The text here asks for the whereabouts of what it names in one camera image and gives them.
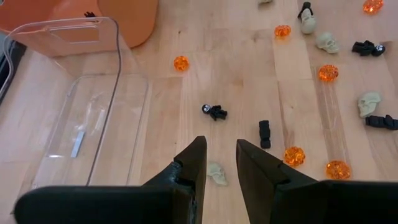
wooden tabletop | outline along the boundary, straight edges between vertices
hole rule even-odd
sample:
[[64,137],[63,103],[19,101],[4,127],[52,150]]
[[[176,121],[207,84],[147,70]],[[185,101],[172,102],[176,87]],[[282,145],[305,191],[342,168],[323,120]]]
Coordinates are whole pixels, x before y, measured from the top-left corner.
[[[208,160],[224,167],[229,185],[207,179],[203,223],[249,223],[236,170],[236,140],[259,146],[258,122],[264,119],[271,125],[268,152],[282,158],[287,147],[303,148],[306,159],[297,170],[314,179],[326,179],[328,161],[342,160],[351,167],[351,180],[398,181],[398,132],[365,126],[357,106],[363,93],[377,91],[382,101],[374,114],[398,118],[398,1],[385,0],[374,16],[362,11],[363,2],[313,1],[317,28],[303,35],[297,19],[303,0],[261,6],[256,0],[161,0],[152,36],[133,49],[149,84],[139,108],[140,125],[140,118],[132,116],[140,103],[125,103],[135,90],[126,78],[117,90],[125,93],[124,103],[117,104],[108,121],[112,131],[105,135],[89,184],[140,185],[204,135]],[[292,33],[277,40],[274,28],[282,24]],[[334,35],[338,54],[315,46],[322,32]],[[356,41],[365,40],[384,44],[385,54],[351,52]],[[173,67],[179,55],[189,59],[186,72]],[[334,82],[317,78],[324,64],[339,68]],[[203,104],[221,105],[227,119],[213,121],[201,112]],[[9,223],[12,204],[39,169],[32,161],[41,160],[32,153],[36,159],[21,162],[15,157],[22,151],[11,154],[0,161],[0,218]],[[63,184],[80,183],[85,184],[74,177]]]

